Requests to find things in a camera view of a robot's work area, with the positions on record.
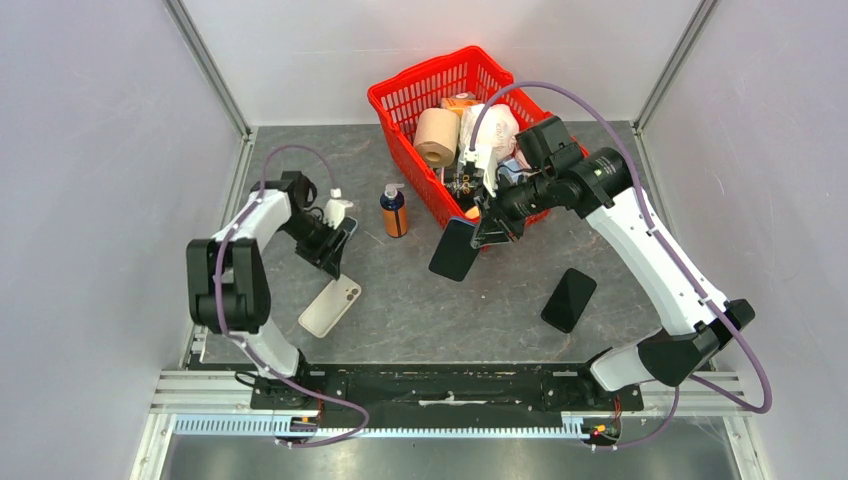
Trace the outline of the blue phone with black screen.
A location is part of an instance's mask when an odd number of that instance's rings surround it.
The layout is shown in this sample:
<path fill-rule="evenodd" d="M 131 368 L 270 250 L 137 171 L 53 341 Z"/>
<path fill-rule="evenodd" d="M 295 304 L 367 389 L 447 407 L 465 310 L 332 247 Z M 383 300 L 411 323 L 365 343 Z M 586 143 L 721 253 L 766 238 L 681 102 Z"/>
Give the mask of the blue phone with black screen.
<path fill-rule="evenodd" d="M 466 219 L 451 218 L 431 257 L 428 270 L 443 278 L 462 282 L 479 255 L 479 250 L 471 243 L 475 228 L 476 225 Z"/>

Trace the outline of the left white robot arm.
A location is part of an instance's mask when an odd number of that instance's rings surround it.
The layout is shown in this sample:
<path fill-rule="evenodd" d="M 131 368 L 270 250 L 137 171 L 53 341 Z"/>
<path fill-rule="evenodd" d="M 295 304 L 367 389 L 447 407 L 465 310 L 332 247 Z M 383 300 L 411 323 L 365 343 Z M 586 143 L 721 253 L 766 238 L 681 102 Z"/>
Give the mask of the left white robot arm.
<path fill-rule="evenodd" d="M 348 217 L 351 202 L 338 186 L 318 212 L 317 188 L 300 171 L 258 182 L 244 207 L 213 237 L 186 248 L 189 311 L 192 321 L 234 343 L 266 378 L 279 378 L 276 396 L 290 408 L 307 405 L 314 393 L 310 377 L 298 372 L 302 354 L 271 320 L 272 295 L 262 252 L 284 232 L 295 253 L 331 282 L 301 318 L 333 327 L 359 295 L 359 285 L 341 272 L 346 243 L 357 227 Z"/>

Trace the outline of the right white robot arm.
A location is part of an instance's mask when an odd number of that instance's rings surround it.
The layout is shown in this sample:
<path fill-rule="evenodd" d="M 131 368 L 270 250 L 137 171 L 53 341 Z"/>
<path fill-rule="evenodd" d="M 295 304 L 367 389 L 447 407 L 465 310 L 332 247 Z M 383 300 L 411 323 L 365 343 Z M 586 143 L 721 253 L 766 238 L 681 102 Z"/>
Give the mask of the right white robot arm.
<path fill-rule="evenodd" d="M 590 374 L 577 382 L 585 406 L 604 408 L 631 384 L 680 385 L 752 322 L 751 304 L 728 299 L 684 254 L 635 185 L 637 173 L 621 152 L 603 147 L 584 153 L 556 116 L 520 132 L 517 144 L 530 166 L 517 183 L 498 176 L 490 145 L 479 143 L 460 156 L 482 180 L 472 246 L 515 242 L 529 217 L 555 207 L 571 210 L 613 247 L 660 318 L 655 334 L 589 361 Z"/>

